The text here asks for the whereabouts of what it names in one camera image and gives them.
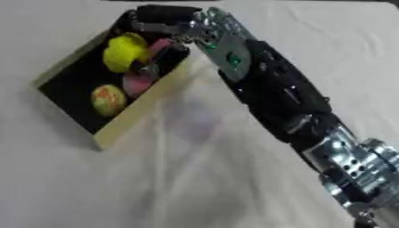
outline white tablecloth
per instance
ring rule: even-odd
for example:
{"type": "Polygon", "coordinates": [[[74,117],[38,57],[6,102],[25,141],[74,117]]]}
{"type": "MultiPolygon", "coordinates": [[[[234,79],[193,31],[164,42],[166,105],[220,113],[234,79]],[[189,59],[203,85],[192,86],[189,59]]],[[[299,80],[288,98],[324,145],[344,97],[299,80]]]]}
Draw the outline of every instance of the white tablecloth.
{"type": "MultiPolygon", "coordinates": [[[[393,5],[214,4],[297,65],[361,138],[399,148],[393,5]]],[[[317,175],[249,115],[198,53],[190,83],[159,101],[109,151],[92,151],[71,121],[29,87],[134,6],[0,3],[0,226],[351,227],[317,175]]]]}

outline robotic hand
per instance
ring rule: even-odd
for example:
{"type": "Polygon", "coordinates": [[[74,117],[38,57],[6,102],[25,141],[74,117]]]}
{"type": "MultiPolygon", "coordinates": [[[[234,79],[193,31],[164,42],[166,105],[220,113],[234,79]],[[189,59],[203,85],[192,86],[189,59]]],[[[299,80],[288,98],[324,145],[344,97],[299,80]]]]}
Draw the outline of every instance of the robotic hand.
{"type": "Polygon", "coordinates": [[[124,30],[194,42],[252,115],[320,174],[356,226],[399,227],[399,153],[377,139],[360,142],[332,112],[329,98],[230,13],[145,5],[121,20],[124,30]]]}

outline cardboard box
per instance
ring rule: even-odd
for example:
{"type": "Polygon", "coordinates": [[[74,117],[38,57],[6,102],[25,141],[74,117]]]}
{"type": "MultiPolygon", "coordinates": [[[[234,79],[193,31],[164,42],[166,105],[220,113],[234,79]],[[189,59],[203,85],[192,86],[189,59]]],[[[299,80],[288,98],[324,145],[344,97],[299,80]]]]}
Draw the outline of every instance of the cardboard box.
{"type": "MultiPolygon", "coordinates": [[[[73,74],[75,74],[76,71],[74,71],[73,68],[78,68],[76,66],[79,64],[83,66],[85,64],[92,64],[90,61],[85,60],[85,58],[91,54],[94,56],[96,56],[96,54],[98,55],[96,49],[101,45],[104,45],[103,41],[107,34],[108,32],[104,32],[86,45],[77,49],[73,54],[47,70],[32,83],[35,88],[44,94],[50,101],[55,103],[63,113],[72,118],[78,126],[91,135],[101,150],[109,148],[123,133],[132,127],[140,117],[149,113],[159,98],[166,95],[171,90],[176,89],[177,86],[182,86],[189,65],[188,60],[184,60],[175,70],[157,81],[155,85],[153,85],[137,100],[130,103],[130,105],[128,105],[126,109],[120,112],[115,118],[105,120],[104,118],[97,119],[97,117],[92,115],[94,111],[93,106],[87,106],[89,102],[91,104],[91,100],[88,93],[85,94],[85,89],[81,89],[79,87],[81,86],[80,84],[79,86],[71,85],[75,83],[73,79],[75,76],[73,74]],[[64,78],[64,81],[57,82],[58,78],[64,78]],[[70,101],[68,101],[67,104],[60,102],[61,100],[67,101],[69,97],[70,101]]],[[[83,75],[79,75],[77,78],[85,79],[87,76],[97,80],[97,78],[91,75],[90,72],[79,71],[78,74],[83,75]]]]}

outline yellow tennis ball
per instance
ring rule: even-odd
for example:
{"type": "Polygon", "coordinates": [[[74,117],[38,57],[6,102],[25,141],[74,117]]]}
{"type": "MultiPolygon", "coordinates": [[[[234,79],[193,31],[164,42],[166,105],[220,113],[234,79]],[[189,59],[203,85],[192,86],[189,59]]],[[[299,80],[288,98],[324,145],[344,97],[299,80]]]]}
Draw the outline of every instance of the yellow tennis ball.
{"type": "Polygon", "coordinates": [[[149,49],[145,40],[137,34],[128,33],[112,38],[102,58],[110,71],[124,73],[133,61],[145,62],[148,56],[149,49]]]}
{"type": "Polygon", "coordinates": [[[126,97],[116,86],[102,85],[93,91],[92,103],[100,115],[113,117],[126,107],[126,97]]]}

